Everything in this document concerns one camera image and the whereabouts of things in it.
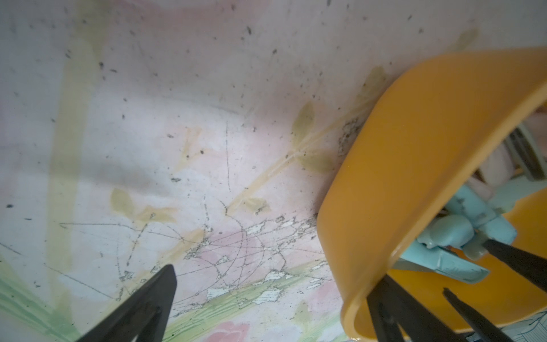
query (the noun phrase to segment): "scratch mark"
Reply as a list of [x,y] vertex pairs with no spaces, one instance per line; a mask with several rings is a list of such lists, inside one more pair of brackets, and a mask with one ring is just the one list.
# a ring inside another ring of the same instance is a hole
[[77,282],[77,283],[79,283],[79,284],[82,284],[82,285],[85,286],[85,287],[89,287],[89,288],[92,289],[93,291],[95,291],[95,292],[97,292],[97,293],[100,293],[100,294],[102,294],[102,295],[105,296],[105,297],[108,297],[108,298],[110,298],[110,299],[114,299],[114,298],[110,297],[109,295],[107,295],[106,293],[103,293],[103,292],[97,290],[97,289],[96,289],[95,287],[93,287],[93,286],[89,286],[89,285],[87,285],[86,283],[79,281],[78,279],[75,279],[75,278],[73,278],[73,277],[71,277],[71,276],[69,276],[69,275],[67,275],[67,274],[64,274],[64,273],[61,272],[61,271],[58,271],[58,270],[56,270],[56,269],[54,269],[54,268],[52,268],[52,267],[50,267],[50,266],[47,266],[46,264],[44,264],[44,266],[46,266],[47,268],[49,268],[49,269],[52,270],[52,271],[55,271],[55,272],[59,273],[60,275],[63,275],[63,276],[65,276],[65,277],[67,277],[67,278],[69,278],[69,279],[71,279],[71,280],[73,280],[73,281],[75,281],[75,282]]
[[19,253],[18,251],[14,250],[13,248],[11,248],[11,247],[9,247],[9,246],[6,246],[5,244],[3,244],[3,243],[1,243],[1,242],[0,242],[0,246],[2,246],[2,247],[4,247],[4,248],[6,248],[6,249],[8,249],[8,250],[10,250],[10,251],[12,251],[12,252],[14,252],[15,254],[19,254],[20,256],[23,256],[23,254]]
[[230,163],[228,162],[228,122],[226,122],[226,171],[228,173],[228,192],[232,192],[230,189]]
[[148,223],[144,225],[142,230],[138,233],[137,238],[133,242],[133,248],[131,249],[131,253],[129,254],[129,258],[127,259],[127,262],[125,263],[126,266],[129,266],[129,261],[131,260],[131,257],[133,256],[133,252],[135,251],[135,247],[137,247],[138,239],[141,237],[141,235],[144,232],[144,230],[146,229],[146,227],[148,227]]

